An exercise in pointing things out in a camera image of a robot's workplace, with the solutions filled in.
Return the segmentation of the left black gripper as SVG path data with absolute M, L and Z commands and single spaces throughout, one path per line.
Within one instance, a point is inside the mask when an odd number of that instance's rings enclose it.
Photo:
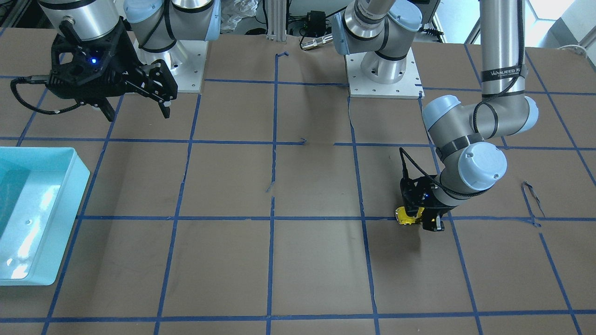
M 422 176 L 415 180 L 402 177 L 400 190 L 404 205 L 400 207 L 401 225 L 415 224 L 415 212 L 419 207 L 424 207 L 421 215 L 423 230 L 445 231 L 445 225 L 441 219 L 448 212 L 448 206 L 436 198 L 435 189 L 440 188 L 428 177 Z

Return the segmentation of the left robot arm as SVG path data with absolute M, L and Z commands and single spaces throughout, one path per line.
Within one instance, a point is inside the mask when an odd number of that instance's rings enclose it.
M 395 216 L 401 225 L 443 231 L 444 214 L 490 190 L 507 171 L 505 154 L 489 139 L 528 131 L 538 121 L 538 106 L 525 93 L 524 1 L 482 0 L 480 11 L 482 99 L 464 105 L 444 95 L 423 109 L 424 126 L 444 168 L 413 180 L 405 165 L 411 157 L 400 149 L 404 204 Z

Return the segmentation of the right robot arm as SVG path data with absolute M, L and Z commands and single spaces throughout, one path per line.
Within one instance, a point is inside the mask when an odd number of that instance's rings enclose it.
M 157 102 L 164 118 L 177 98 L 175 76 L 189 66 L 182 41 L 217 40 L 219 0 L 40 0 L 57 30 L 51 71 L 35 79 L 58 98 L 115 118 L 108 99 L 136 93 Z

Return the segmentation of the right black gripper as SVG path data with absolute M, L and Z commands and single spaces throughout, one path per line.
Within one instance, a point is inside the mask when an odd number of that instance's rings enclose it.
M 158 103 L 165 119 L 177 98 L 177 82 L 164 60 L 142 64 L 122 18 L 102 37 L 83 41 L 71 20 L 62 20 L 51 47 L 46 87 L 59 98 L 93 104 L 109 122 L 115 109 L 108 97 L 137 93 Z

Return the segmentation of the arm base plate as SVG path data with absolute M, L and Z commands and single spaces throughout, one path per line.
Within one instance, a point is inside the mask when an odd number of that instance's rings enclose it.
M 375 52 L 345 55 L 345 69 L 352 98 L 424 98 L 413 50 L 404 59 L 390 61 Z
M 139 49 L 138 40 L 134 41 L 137 56 L 143 63 L 151 64 L 157 59 L 165 61 L 179 93 L 201 92 L 208 46 L 207 41 L 179 40 L 168 51 L 150 53 Z

